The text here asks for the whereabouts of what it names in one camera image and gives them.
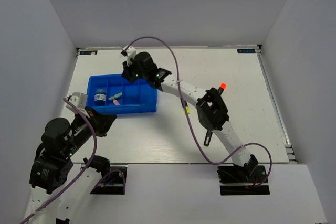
red marker cap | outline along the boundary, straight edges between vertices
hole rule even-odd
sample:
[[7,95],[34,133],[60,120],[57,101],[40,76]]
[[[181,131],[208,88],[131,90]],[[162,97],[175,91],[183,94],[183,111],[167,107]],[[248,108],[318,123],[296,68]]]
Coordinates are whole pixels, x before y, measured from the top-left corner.
[[226,89],[226,84],[225,84],[225,83],[222,83],[222,84],[220,85],[220,87],[221,87],[222,89]]

pink object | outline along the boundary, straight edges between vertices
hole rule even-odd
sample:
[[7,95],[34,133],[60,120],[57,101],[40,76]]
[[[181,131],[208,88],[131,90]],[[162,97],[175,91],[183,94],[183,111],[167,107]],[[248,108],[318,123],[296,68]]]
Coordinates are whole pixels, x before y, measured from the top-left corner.
[[114,105],[120,105],[120,103],[117,100],[113,100]]

small bottle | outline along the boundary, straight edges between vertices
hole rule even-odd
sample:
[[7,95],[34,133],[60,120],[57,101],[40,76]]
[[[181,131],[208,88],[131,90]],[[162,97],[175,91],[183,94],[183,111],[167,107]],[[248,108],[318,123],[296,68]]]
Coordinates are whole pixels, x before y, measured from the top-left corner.
[[106,91],[104,89],[97,89],[94,95],[94,105],[95,106],[105,106],[106,101]]

blue compartment organizer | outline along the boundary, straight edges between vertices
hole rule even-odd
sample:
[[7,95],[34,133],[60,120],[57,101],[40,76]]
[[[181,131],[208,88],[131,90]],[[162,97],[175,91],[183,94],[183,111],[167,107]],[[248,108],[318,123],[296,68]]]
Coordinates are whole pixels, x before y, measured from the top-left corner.
[[[97,89],[106,90],[105,106],[95,106],[93,103]],[[122,92],[122,97],[118,99],[120,105],[114,105],[109,98],[120,92]],[[130,84],[128,80],[121,77],[121,74],[91,76],[88,84],[86,106],[93,107],[101,114],[155,112],[157,92],[143,79]]]

white wall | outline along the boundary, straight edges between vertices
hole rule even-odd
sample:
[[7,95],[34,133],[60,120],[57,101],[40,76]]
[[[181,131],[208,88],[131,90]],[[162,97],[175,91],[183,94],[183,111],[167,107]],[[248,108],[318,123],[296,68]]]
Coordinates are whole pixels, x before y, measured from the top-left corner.
[[299,161],[336,223],[336,0],[287,0],[263,60]]
[[76,50],[49,0],[0,0],[0,222],[19,223],[45,124],[57,116]]
[[[51,0],[77,47],[261,44],[286,0]],[[158,45],[143,42],[142,45]]]

